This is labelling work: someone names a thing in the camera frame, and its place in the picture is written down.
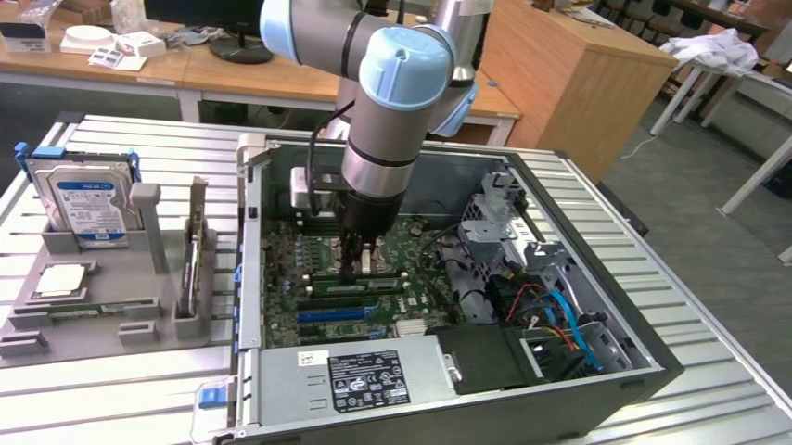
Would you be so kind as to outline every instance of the motherboard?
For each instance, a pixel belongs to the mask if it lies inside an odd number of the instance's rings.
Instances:
[[[455,324],[457,299],[437,230],[421,217],[399,217],[356,264],[354,283],[339,282],[340,246],[334,219],[296,218],[263,226],[267,348],[423,335]]]

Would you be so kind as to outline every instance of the white cloth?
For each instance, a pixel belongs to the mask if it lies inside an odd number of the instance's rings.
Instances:
[[[680,60],[677,69],[689,61],[694,61],[732,77],[748,74],[758,60],[756,49],[740,40],[736,29],[689,39],[674,37],[668,39],[668,43],[660,49]]]

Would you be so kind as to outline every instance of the wooden cabinet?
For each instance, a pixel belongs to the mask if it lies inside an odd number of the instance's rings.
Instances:
[[[523,115],[507,146],[566,152],[597,182],[676,63],[620,28],[497,0],[481,68]]]

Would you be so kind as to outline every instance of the blue hard drive label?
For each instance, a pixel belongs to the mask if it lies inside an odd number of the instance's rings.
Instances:
[[[57,183],[60,211],[72,232],[92,241],[111,241],[125,235],[124,215],[116,206],[115,184],[108,182]]]

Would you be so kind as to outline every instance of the blue pcie slot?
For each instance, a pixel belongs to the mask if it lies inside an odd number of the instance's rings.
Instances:
[[[362,320],[366,318],[364,309],[350,309],[346,311],[300,312],[296,315],[298,323],[342,322],[344,320]]]

